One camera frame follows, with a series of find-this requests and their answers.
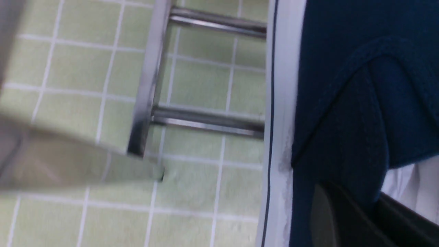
green tile floor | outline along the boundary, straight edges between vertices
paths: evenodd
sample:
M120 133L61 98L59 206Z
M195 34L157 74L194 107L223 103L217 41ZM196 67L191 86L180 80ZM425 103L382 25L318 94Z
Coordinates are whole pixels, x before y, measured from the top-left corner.
M126 149L153 0L30 0L0 111ZM180 0L266 22L268 0ZM262 119L265 43L174 27L160 103ZM122 155L104 185L0 195L0 247L252 247L263 143L155 127L163 183Z

floor tile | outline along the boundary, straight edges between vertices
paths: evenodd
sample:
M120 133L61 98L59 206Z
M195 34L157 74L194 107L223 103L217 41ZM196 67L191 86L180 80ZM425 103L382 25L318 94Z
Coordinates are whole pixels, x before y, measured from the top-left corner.
M223 167L218 213L259 216L262 172Z
M267 22L268 0L242 0L242 18Z
M52 36L59 0L29 1L19 33Z
M105 183L91 187L89 199L149 206L154 182L142 177L146 164L113 154Z
M162 65L163 71L163 78L159 83L161 84L160 90L160 103L165 104L168 100L168 89L169 89L169 83L171 79L171 70L172 70L172 58L166 58L164 66Z
M229 16L237 15L238 5L238 0L185 0L184 2L186 8Z
M30 122L39 92L4 88L0 97L0 112Z
M224 160L241 163L262 164L264 142L251 138L226 136Z
M56 45L47 87L102 92L111 51Z
M230 111L265 115L265 74L236 69L233 74Z
M154 214L149 247L209 246L212 219Z
M17 197L1 195L0 201L0 246L7 246Z
M152 9L125 6L118 46L145 49Z
M143 59L143 53L116 52L108 83L108 93L136 97Z
M43 83L49 49L49 42L17 39L6 81L40 86Z
M235 64L265 69L265 40L240 37L236 46Z
M221 139L219 134L211 134L183 128L167 128L164 154L194 156L213 160L220 159Z
M120 7L120 4L109 2L66 1L61 14L58 37L112 45Z
M234 36L206 29L182 28L178 54L215 62L231 63Z
M146 150L151 154L158 154L160 142L162 141L163 127L153 125L149 127L148 138L146 140Z
M143 247L148 213L107 208L87 209L82 247Z
M130 205L150 206L152 181L108 183L93 186L90 200Z
M82 206L22 199L12 246L76 246L82 209Z
M157 186L157 207L213 212L218 166L163 159L166 168Z
M111 165L105 178L105 183L141 182L151 179L151 174L157 164L157 158L145 157L143 160L112 153Z
M257 223L218 220L215 247L254 247Z
M130 138L134 103L107 99L101 143L125 151Z
M57 131L94 140L100 107L100 98L46 93L36 121L39 125L50 126Z
M225 110L229 74L229 68L178 60L171 103Z

metal chair leg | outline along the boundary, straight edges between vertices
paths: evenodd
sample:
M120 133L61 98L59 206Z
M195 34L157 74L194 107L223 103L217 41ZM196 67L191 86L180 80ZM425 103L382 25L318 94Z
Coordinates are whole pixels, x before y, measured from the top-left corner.
M266 38L266 24L174 6L173 0L157 0L152 14L145 60L133 114L128 154L144 157L152 124L173 125L262 139L264 123L161 107L162 65L166 59L167 27L171 24L202 27L254 38Z

navy blue cushion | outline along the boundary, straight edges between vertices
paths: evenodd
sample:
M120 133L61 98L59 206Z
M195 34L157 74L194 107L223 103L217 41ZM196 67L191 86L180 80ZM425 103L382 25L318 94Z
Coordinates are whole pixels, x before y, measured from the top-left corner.
M439 154L439 2L308 0L301 43L290 245L309 247L316 183L372 213L388 169Z

white fabric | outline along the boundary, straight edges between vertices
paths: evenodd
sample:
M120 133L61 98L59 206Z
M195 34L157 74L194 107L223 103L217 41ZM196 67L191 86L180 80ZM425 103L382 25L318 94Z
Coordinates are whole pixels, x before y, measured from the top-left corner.
M414 166L399 202L426 219L439 224L439 156Z
M388 171L381 190L439 224L439 156Z

